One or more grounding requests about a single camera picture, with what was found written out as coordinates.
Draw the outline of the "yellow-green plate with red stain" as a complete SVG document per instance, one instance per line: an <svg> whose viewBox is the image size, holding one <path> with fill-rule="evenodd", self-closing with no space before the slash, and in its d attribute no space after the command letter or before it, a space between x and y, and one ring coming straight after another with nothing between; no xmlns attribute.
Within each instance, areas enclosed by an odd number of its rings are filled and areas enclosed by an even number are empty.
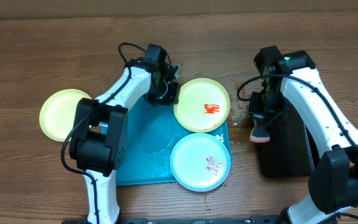
<svg viewBox="0 0 358 224"><path fill-rule="evenodd" d="M180 88L178 103L173 106L177 121L194 133L207 133L227 119L231 102L226 89L209 78L196 78Z"/></svg>

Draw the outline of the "light blue plate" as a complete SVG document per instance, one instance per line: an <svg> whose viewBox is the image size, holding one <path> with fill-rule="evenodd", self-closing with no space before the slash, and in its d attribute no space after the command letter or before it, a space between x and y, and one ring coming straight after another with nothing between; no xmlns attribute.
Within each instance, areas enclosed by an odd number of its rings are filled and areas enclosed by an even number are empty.
<svg viewBox="0 0 358 224"><path fill-rule="evenodd" d="M186 189L207 192L226 180L231 169L231 157L221 138L194 133L175 144L170 168L176 181Z"/></svg>

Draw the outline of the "yellow plate with ketchup swirl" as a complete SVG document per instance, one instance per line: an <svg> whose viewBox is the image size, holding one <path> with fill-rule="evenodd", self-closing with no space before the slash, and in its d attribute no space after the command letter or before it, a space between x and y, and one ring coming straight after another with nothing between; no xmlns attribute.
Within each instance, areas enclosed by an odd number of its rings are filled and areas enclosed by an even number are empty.
<svg viewBox="0 0 358 224"><path fill-rule="evenodd" d="M50 139L64 142L73 128L76 107L82 98L91 97L77 89L66 89L54 93L43 104L39 123L43 133Z"/></svg>

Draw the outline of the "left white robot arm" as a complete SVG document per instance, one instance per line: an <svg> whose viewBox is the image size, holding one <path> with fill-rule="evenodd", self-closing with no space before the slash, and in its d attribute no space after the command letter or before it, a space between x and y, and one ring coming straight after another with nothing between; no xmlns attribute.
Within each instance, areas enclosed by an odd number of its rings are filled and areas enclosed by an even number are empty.
<svg viewBox="0 0 358 224"><path fill-rule="evenodd" d="M178 103L178 70L163 47L149 44L144 56L124 61L122 76L107 92L78 102L60 159L85 178L89 213L83 223L119 223L116 172L126 153L129 112L140 98L152 106Z"/></svg>

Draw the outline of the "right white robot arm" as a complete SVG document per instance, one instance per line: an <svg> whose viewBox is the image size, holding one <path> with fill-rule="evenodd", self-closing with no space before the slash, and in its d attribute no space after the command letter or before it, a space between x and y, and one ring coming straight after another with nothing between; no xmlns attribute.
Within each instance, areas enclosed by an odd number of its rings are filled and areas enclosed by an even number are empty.
<svg viewBox="0 0 358 224"><path fill-rule="evenodd" d="M303 50L262 48L254 58L262 90L247 100L261 173L308 176L308 193L279 215L252 223L335 223L358 207L358 130L325 89Z"/></svg>

